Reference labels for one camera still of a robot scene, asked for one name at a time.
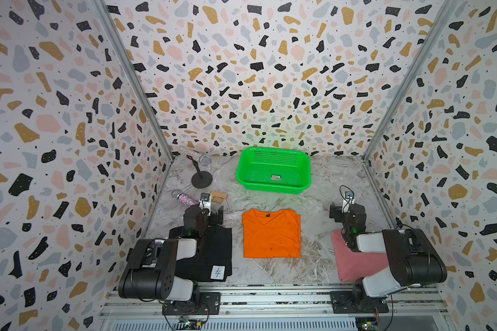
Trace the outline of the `black t-shirt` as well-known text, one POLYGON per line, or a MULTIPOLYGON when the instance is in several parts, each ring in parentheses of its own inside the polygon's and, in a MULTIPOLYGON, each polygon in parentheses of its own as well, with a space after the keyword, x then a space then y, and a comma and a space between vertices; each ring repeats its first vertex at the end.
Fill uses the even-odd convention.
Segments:
POLYGON ((192 258, 178 260, 175 276, 199 282, 225 282, 232 275, 232 229, 211 226, 192 258))

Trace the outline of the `pink t-shirt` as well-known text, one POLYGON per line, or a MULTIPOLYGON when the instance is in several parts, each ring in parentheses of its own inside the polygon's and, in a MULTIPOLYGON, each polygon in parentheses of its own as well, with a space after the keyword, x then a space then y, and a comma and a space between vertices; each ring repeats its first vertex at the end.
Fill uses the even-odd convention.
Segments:
POLYGON ((352 252, 345 244, 342 231, 331 233, 338 278, 342 283, 354 283, 361 277, 372 276, 389 266, 385 253, 352 252))

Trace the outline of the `orange t-shirt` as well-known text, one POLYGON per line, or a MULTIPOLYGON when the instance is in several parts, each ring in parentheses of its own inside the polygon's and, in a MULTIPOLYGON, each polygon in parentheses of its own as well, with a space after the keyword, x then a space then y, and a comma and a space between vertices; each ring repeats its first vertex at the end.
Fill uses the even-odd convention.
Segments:
POLYGON ((301 216, 294 210, 242 215, 244 257, 250 259, 301 258, 301 216))

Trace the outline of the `green plastic basket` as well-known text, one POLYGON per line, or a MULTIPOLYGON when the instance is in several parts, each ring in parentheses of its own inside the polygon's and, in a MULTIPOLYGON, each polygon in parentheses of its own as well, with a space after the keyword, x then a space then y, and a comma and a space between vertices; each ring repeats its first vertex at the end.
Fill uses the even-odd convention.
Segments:
POLYGON ((240 155, 236 179, 247 190, 300 194, 311 185, 311 161, 301 151, 247 148, 240 155))

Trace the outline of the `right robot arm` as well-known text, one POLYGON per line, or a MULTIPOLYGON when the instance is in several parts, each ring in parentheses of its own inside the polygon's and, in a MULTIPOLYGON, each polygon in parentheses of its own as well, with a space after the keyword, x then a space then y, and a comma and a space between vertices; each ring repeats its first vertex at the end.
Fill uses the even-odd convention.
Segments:
POLYGON ((353 286, 330 294, 335 313, 387 313, 386 300, 394 293, 447 279, 445 263, 422 230, 369 233, 364 206, 351 200, 332 204, 329 218, 342 225, 331 235, 339 280, 353 286))

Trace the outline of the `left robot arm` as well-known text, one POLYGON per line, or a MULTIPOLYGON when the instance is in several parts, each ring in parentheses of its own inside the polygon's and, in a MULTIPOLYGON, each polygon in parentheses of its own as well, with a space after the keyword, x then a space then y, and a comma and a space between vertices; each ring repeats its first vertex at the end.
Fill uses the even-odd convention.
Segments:
POLYGON ((192 205, 183 226, 166 239, 141 239, 132 249, 117 287, 123 299, 159 301, 165 315, 218 314, 220 294, 202 294, 201 283, 224 282, 232 274, 232 231, 224 208, 192 205))

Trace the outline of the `small cardboard piece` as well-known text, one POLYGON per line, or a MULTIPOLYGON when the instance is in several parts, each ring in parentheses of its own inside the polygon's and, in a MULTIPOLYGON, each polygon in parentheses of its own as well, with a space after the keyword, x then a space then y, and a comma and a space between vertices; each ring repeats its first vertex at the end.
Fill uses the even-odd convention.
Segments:
POLYGON ((227 199, 228 199, 228 194, 226 193, 221 193, 217 191, 211 192, 211 201, 216 204, 223 204, 223 202, 227 199))

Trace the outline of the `glittery purple bottle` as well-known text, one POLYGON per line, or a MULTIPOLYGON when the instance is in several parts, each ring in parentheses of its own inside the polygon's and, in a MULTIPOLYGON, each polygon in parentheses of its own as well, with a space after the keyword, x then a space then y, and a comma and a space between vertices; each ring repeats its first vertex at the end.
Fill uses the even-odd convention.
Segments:
POLYGON ((200 205, 200 201, 190 197, 188 194, 182 192, 181 190, 173 190, 172 197, 183 205, 193 206, 200 205))

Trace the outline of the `microphone on black stand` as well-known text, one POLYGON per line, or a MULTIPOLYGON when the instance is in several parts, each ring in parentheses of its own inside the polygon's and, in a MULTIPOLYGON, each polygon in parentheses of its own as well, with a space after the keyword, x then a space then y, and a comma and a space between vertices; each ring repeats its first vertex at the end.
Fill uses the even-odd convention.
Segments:
POLYGON ((204 168, 211 165, 211 157, 196 150, 180 147, 178 153, 191 160, 196 173, 192 176, 191 184, 195 188, 207 188, 213 182, 213 175, 204 168))

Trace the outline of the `left circuit board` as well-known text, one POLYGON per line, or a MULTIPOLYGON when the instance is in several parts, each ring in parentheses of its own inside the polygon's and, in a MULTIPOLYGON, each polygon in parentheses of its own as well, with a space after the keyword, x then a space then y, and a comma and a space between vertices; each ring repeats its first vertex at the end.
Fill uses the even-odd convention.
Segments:
POLYGON ((188 319, 186 317, 179 317, 178 327, 180 330, 201 330, 204 321, 198 319, 188 319))

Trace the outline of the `circuit board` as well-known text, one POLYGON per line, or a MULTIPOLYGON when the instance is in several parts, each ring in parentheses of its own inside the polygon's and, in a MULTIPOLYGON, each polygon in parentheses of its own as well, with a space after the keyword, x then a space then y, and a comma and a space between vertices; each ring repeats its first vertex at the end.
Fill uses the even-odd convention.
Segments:
POLYGON ((377 331, 378 322, 375 318, 357 317, 356 327, 359 331, 377 331))
POLYGON ((198 319, 188 319, 186 317, 179 317, 178 327, 180 330, 201 330, 204 321, 198 319))

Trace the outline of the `right circuit board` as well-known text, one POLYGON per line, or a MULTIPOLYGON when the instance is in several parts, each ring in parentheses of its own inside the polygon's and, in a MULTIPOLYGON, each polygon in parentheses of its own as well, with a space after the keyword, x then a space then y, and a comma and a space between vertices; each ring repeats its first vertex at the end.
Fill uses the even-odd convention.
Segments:
POLYGON ((375 318, 357 317, 356 327, 359 331, 377 331, 378 322, 375 318))

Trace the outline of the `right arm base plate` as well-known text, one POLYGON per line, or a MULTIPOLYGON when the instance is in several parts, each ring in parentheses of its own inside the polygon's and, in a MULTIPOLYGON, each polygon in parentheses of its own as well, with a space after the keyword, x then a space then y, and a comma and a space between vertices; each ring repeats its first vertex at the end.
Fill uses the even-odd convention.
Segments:
POLYGON ((353 291, 332 291, 329 293, 334 314, 388 313, 386 299, 357 295, 353 291))

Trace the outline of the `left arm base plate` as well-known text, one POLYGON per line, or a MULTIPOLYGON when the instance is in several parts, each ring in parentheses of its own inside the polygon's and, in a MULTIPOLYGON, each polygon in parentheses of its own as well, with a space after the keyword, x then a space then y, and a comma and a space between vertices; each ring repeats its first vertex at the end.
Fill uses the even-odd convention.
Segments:
POLYGON ((220 292, 195 292, 188 301, 166 301, 162 313, 175 315, 218 315, 220 312, 220 292))

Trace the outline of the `aluminium rail frame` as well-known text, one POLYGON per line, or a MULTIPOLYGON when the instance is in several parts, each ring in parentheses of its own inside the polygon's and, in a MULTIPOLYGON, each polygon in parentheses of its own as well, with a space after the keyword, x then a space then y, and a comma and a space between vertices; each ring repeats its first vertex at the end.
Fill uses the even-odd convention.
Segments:
POLYGON ((334 314, 329 293, 350 291, 346 284, 203 285, 220 292, 218 315, 162 313, 162 304, 122 299, 116 292, 99 314, 102 330, 180 330, 179 317, 204 321, 201 330, 357 330, 356 318, 375 318, 378 330, 455 330, 436 288, 393 294, 388 313, 334 314))

